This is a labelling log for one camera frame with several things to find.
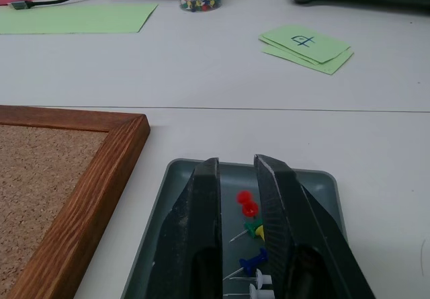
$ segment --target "handwritten symbol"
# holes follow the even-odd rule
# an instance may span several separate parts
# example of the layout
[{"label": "handwritten symbol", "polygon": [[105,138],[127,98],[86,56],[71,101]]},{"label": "handwritten symbol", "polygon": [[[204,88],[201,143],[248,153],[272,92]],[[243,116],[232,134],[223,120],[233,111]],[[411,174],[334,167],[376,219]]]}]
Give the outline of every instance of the handwritten symbol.
[{"label": "handwritten symbol", "polygon": [[294,36],[293,38],[291,38],[291,39],[293,39],[293,41],[295,41],[295,42],[298,42],[298,45],[297,46],[301,46],[301,45],[304,45],[304,46],[306,46],[306,47],[309,47],[308,45],[306,45],[306,43],[307,42],[313,42],[313,43],[315,43],[312,39],[313,39],[313,37],[310,37],[310,38],[307,38],[307,37],[305,37],[305,36]]}]

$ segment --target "cork surface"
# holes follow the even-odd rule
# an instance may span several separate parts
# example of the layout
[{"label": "cork surface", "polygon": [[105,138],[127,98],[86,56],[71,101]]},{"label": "cork surface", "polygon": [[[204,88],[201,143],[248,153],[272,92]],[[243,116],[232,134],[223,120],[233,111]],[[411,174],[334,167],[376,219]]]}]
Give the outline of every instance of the cork surface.
[{"label": "cork surface", "polygon": [[0,299],[6,299],[106,135],[0,125]]}]

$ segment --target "red push pin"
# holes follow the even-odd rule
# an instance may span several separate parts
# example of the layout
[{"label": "red push pin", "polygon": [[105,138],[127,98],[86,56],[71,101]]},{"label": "red push pin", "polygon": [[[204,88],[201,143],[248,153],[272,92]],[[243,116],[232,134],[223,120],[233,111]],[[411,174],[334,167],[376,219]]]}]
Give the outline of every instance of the red push pin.
[{"label": "red push pin", "polygon": [[258,204],[253,200],[242,205],[242,213],[246,217],[256,217],[258,215]]},{"label": "red push pin", "polygon": [[251,194],[251,192],[249,190],[240,191],[236,196],[236,201],[240,205],[243,205],[243,204],[250,202],[252,200],[253,200],[253,195]]}]

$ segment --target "green push pin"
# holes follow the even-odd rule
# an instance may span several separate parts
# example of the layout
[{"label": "green push pin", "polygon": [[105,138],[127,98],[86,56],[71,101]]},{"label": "green push pin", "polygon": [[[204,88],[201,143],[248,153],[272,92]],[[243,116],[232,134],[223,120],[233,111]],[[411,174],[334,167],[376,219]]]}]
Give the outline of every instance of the green push pin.
[{"label": "green push pin", "polygon": [[243,226],[245,227],[245,230],[242,233],[239,233],[235,237],[233,237],[229,243],[237,240],[242,235],[245,235],[249,233],[249,235],[254,239],[255,237],[258,237],[258,234],[255,234],[255,230],[257,230],[261,225],[263,225],[263,221],[261,219],[255,220],[252,223],[244,223]]}]

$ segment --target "cork board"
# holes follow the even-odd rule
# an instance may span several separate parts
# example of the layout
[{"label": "cork board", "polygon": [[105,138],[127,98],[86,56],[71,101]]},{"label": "cork board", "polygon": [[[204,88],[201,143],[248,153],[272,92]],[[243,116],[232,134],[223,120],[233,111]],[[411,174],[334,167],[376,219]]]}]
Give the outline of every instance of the cork board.
[{"label": "cork board", "polygon": [[148,134],[140,114],[0,105],[0,299],[73,298]]},{"label": "cork board", "polygon": [[6,299],[106,135],[0,126],[0,299]]}]

